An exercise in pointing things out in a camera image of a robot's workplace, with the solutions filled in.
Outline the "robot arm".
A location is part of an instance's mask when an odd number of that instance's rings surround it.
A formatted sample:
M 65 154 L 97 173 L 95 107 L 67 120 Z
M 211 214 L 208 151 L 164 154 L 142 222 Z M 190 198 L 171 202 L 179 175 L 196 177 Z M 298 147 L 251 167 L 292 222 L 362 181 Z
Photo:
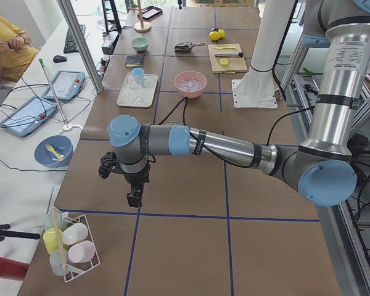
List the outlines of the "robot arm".
M 211 154 L 242 168 L 259 169 L 319 206 L 337 205 L 354 192 L 357 177 L 347 147 L 370 58 L 370 1 L 308 1 L 305 36 L 325 37 L 329 52 L 307 138 L 297 148 L 261 145 L 186 125 L 142 125 L 129 115 L 108 125 L 113 147 L 99 175 L 125 177 L 132 207 L 142 205 L 148 157 Z

